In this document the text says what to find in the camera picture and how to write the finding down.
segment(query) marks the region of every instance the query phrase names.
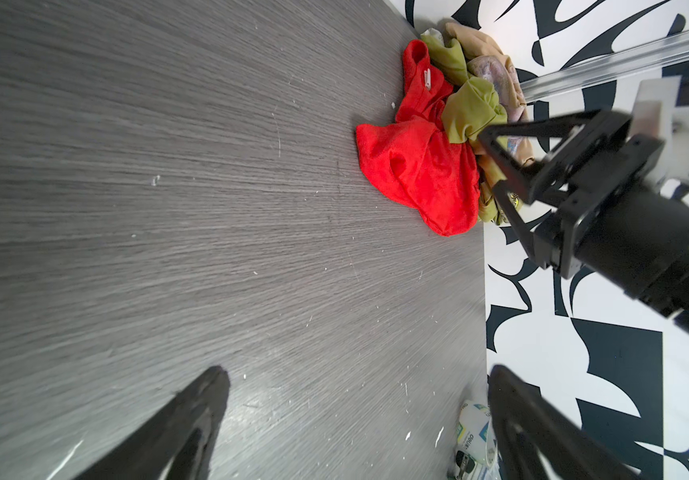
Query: black object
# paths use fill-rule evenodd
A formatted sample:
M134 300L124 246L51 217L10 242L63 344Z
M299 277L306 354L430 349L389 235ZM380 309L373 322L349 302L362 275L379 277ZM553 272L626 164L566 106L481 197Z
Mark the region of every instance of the black object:
M567 480L639 480L503 365L491 370L489 405L503 478L547 480L541 452Z
M75 480L207 480L229 389L227 372L209 368Z
M493 187L531 261L563 278L586 264L689 332L689 207L643 187L663 143L636 135L631 116L596 110L522 124L491 125L478 139L507 180ZM521 168L500 136L561 138L542 162ZM509 201L556 211L533 233Z

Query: silver metal bar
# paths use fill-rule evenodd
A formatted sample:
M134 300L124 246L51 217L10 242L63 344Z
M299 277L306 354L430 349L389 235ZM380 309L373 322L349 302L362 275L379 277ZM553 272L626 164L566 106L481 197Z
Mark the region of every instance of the silver metal bar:
M592 87L689 60L689 31L543 75L520 84L526 101Z

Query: gray tabletop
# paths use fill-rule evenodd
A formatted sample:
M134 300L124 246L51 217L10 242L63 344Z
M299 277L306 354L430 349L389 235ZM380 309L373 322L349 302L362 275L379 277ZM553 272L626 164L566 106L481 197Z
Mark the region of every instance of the gray tabletop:
M433 234L353 135L412 38L379 0L0 0L0 480L80 442L70 478L210 365L212 478L443 478L482 228Z

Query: tan garment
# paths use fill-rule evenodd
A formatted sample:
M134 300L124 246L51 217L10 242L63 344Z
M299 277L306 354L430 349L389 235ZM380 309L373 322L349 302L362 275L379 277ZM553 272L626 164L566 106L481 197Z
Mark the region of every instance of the tan garment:
M515 65L512 64L509 55L502 53L502 49L499 48L499 45L496 44L493 38L480 30L475 30L474 28L454 22L446 23L445 31L448 32L448 35L459 41L467 60L473 60L474 58L488 55L496 57L496 59L504 65L511 81L509 85L507 85L507 91L500 92L499 100L502 104L508 105L511 108L520 105L525 109L525 97L523 97L523 91L520 89L520 81L518 81L518 72L515 70Z

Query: white debris speck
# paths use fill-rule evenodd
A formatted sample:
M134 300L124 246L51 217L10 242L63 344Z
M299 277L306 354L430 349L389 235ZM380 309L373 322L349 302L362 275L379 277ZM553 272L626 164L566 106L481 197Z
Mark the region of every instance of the white debris speck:
M435 438L435 448L438 448L438 441L440 440L440 434L443 433L443 429L445 427L440 427L440 431L438 432L438 438Z
M51 480L52 478L54 478L54 477L56 476L56 474L59 473L60 470L62 470L62 468L64 468L65 465L67 465L67 463L70 461L70 459L72 458L72 456L75 455L75 450L77 450L78 447L80 447L80 444L82 444L82 443L83 443L83 440L81 440L80 442L78 442L74 447L72 447L72 448L70 449L70 451L67 453L67 456L64 457L64 459L62 460L62 462L61 462L58 466L56 466L56 468L54 468L54 471L51 472L51 475L49 475L49 476L46 478L46 480Z

